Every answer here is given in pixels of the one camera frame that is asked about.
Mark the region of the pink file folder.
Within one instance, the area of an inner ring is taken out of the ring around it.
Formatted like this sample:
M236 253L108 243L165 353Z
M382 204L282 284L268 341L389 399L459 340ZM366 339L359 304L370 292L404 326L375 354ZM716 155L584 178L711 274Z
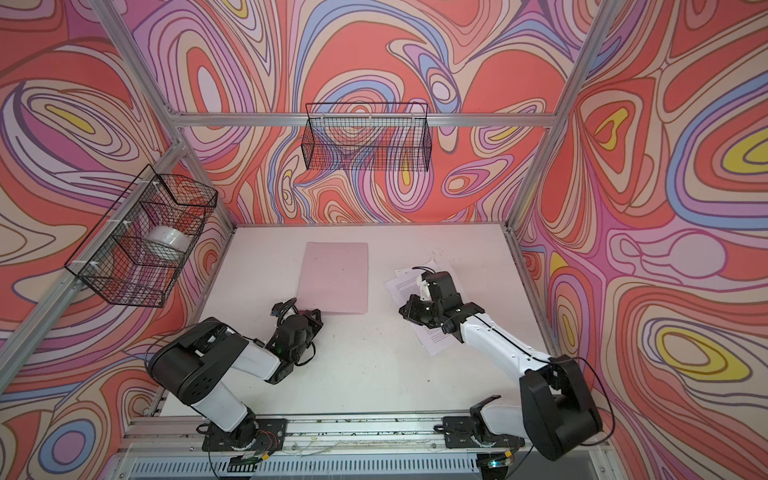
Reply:
M363 315L368 311L369 250L360 242L308 242L297 291L300 310Z

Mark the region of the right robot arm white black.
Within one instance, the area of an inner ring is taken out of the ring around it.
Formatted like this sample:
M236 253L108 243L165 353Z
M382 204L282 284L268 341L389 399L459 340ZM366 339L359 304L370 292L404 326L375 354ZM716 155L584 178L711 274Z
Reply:
M436 429L450 448L470 442L480 448L516 450L530 443L555 461L603 429L599 409L587 385L586 361L553 357L506 331L474 302L466 302L451 274L419 267L419 291L399 313L406 321L439 330L474 348L517 381L520 400L507 404L491 395L463 417L446 417Z

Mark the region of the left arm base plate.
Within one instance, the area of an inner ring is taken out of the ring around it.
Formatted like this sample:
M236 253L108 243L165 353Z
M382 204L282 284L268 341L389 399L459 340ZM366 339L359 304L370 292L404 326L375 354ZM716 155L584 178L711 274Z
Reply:
M283 448L288 420L286 418L246 419L232 432L225 432L212 422L200 424L196 432L204 437L205 452L274 453Z

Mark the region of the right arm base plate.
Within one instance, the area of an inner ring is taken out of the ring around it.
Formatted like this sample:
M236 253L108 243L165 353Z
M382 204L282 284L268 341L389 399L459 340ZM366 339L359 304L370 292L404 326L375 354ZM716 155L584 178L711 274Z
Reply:
M526 440L507 434L494 434L479 420L471 416L444 416L433 427L443 436L448 449L493 449L517 451L526 445Z

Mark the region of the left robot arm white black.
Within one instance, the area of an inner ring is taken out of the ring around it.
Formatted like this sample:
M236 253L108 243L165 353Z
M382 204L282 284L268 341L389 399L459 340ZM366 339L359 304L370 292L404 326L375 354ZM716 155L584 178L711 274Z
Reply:
M253 411L224 384L236 370L277 385L305 366L307 350L324 326L319 309L300 310L295 301L277 303L271 315L276 328L268 342L248 338L215 317L183 332L154 353L149 376L184 405L209 421L212 433L232 450L256 444L259 424Z

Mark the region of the printed english text sheet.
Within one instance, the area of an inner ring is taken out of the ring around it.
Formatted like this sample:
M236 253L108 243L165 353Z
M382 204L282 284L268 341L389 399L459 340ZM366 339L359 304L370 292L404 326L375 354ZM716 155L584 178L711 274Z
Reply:
M430 259L422 264L421 267L426 267L428 270L435 272L443 270L447 270L450 273L453 272L452 267L449 264L440 264L439 262L436 262L435 259ZM422 268L396 270L395 277L384 283L384 286L391 295L397 309L404 306L411 295L421 297L427 292L427 289L421 286L421 277L425 273L425 270ZM444 350L458 344L458 341L453 336L444 334L440 328L429 329L409 321L407 321L407 324L414 331L420 344L430 356L436 356Z

